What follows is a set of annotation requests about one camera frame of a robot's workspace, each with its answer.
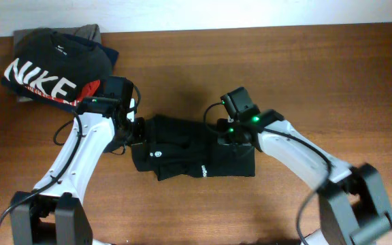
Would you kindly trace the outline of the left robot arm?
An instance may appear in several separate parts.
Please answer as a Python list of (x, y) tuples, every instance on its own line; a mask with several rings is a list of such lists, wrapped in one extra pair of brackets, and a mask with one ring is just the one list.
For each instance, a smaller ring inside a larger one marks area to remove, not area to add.
[(130, 145), (142, 121), (139, 102), (87, 97), (73, 113), (71, 132), (47, 173), (7, 209), (15, 244), (98, 244), (84, 211), (87, 186), (100, 156)]

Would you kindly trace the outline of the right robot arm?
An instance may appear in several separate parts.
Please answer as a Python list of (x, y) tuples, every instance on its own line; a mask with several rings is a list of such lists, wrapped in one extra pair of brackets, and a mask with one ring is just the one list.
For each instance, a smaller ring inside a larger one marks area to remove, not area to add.
[[(378, 170), (365, 163), (354, 167), (325, 152), (274, 110), (252, 112), (244, 120), (219, 119), (224, 143), (251, 144), (288, 167), (310, 187), (295, 218), (298, 244), (375, 244), (392, 231), (392, 206)], [(318, 199), (319, 228), (301, 230), (301, 216)]]

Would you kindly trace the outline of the black t-shirt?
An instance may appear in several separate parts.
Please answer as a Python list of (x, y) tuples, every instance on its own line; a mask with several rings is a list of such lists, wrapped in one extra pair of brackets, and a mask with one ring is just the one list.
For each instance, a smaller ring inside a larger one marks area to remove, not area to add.
[(193, 178), (254, 177), (255, 148), (219, 144), (201, 122), (156, 115), (146, 121), (145, 138), (131, 147), (136, 170), (154, 172), (158, 181)]

